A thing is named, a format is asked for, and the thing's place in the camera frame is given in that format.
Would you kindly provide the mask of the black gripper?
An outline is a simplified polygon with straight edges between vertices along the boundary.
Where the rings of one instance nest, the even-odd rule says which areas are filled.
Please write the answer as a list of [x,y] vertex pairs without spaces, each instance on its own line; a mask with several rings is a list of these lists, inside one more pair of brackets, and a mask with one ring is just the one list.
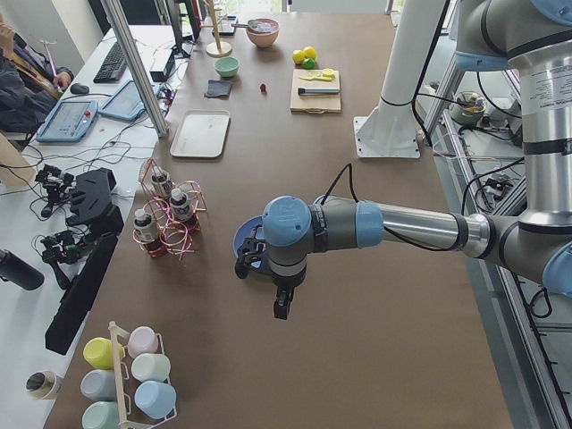
[[290,313],[290,305],[294,297],[293,288],[278,287],[276,298],[273,303],[273,316],[277,319],[287,319]]

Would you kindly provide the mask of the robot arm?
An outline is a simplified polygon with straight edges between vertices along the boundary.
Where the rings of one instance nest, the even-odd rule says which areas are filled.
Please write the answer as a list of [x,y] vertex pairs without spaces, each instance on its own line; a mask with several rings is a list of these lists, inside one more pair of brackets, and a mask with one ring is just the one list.
[[306,275],[307,255],[365,248],[383,240],[460,251],[563,295],[571,292],[571,4],[464,1],[458,66],[519,75],[526,210],[518,216],[444,214],[371,201],[292,197],[262,215],[265,254],[284,319]]

